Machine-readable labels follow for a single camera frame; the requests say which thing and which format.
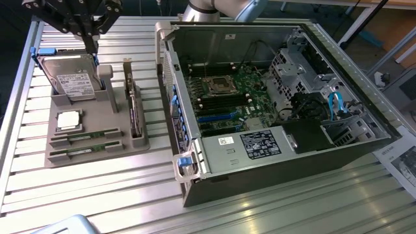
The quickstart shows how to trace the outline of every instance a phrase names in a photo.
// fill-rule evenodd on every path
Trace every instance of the power supply label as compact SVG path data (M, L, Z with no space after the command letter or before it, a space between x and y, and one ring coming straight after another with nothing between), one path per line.
M281 154L271 130L240 135L249 159Z
M88 73L57 75L56 78L68 97L79 97L93 94L93 87Z

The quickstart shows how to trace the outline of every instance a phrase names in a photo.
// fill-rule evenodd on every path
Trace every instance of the metal work surface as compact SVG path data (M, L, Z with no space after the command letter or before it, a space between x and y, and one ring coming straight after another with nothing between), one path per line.
M75 214L101 233L415 233L415 199L372 155L340 170L183 208L156 79L160 20L175 18L120 18L99 48L100 63L113 65L115 86L124 79L123 58L133 61L151 137L140 155L44 168L51 86L37 68L33 77L23 76L16 121L3 125L12 133L0 178L0 233L31 233ZM39 30L41 47L83 45L43 23Z

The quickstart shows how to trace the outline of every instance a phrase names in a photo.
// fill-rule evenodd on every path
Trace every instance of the hard drive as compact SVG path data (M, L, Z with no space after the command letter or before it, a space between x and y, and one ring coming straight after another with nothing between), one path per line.
M56 95L67 94L71 101L88 100L104 88L96 72L97 60L84 50L41 48L36 60Z

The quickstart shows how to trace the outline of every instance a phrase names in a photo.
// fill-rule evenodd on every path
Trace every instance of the white label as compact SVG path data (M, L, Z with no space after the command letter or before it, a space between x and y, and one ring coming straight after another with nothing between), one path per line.
M80 136L80 137L69 138L69 141L84 140L84 139L91 139L91 136Z
M68 97L93 94L93 87L87 73L57 75L56 77Z
M235 34L225 34L225 40L233 40Z
M233 137L224 137L224 138L219 138L219 142L220 145L228 145L228 144L233 144L235 140Z
M92 152L92 149L69 152L68 155L72 156L72 155L79 155L79 154L89 153L89 152Z

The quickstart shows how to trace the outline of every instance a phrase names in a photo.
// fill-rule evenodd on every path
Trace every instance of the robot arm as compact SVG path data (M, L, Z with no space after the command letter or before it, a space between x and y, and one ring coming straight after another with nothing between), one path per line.
M61 33L71 32L85 44L89 54L99 50L97 40L123 12L120 0L104 0L105 14L93 19L103 0L24 0L23 6Z
M237 22L252 22L267 0L189 0L183 21L220 21L220 12Z

